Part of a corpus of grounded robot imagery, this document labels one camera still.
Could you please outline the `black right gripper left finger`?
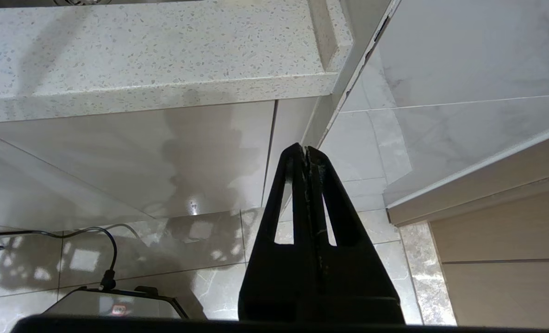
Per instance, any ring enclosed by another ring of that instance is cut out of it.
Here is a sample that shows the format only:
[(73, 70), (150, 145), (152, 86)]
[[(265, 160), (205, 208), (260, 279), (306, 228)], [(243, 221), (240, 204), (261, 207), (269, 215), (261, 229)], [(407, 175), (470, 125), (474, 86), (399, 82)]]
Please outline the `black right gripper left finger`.
[[(239, 293), (242, 321), (321, 322), (318, 236), (321, 199), (313, 196), (311, 148), (281, 153)], [(293, 244), (275, 241), (285, 186), (291, 185)]]

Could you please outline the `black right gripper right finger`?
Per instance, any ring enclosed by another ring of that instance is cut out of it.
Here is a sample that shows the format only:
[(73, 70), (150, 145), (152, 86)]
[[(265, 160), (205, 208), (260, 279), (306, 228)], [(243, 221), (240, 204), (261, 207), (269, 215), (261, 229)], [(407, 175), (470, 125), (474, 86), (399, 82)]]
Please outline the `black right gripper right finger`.
[(401, 301), (330, 159), (306, 150), (317, 293), (326, 320), (404, 324)]

